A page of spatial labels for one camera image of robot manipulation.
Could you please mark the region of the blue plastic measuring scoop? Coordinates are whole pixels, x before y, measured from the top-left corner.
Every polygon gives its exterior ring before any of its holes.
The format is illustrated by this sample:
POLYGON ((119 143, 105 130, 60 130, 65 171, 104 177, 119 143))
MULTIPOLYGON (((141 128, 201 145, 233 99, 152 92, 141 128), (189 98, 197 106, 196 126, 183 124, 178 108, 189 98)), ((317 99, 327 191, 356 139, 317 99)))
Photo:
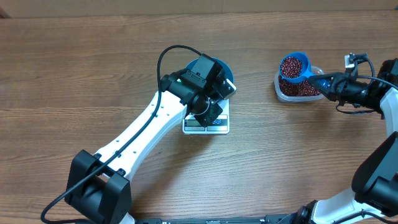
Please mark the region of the blue plastic measuring scoop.
POLYGON ((317 74, 312 72, 312 66, 306 53, 293 52, 281 60, 279 75, 281 79, 289 83, 299 84, 317 74))

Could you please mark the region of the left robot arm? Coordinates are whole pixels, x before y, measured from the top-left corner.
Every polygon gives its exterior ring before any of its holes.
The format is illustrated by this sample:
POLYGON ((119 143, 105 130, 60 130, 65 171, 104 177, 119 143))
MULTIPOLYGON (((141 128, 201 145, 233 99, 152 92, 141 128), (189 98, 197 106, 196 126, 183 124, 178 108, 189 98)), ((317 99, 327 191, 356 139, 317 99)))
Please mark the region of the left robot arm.
POLYGON ((73 158, 65 202, 88 223, 135 223, 131 181, 143 160, 179 124, 186 134, 229 133, 235 92, 231 69, 205 54, 164 75, 150 104, 116 139, 73 158))

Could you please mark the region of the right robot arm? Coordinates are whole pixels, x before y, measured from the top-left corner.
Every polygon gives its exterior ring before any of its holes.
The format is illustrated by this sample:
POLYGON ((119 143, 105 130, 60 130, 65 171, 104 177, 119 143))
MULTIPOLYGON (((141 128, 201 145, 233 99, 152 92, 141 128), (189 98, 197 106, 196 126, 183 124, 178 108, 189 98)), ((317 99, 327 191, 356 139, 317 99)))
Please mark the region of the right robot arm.
POLYGON ((365 54, 348 55, 344 72, 311 76, 308 82, 339 106, 350 104, 381 115, 385 140, 361 163, 348 189, 302 206, 281 223, 356 223, 369 218, 397 223, 397 59, 360 75, 359 65, 369 61, 365 54))

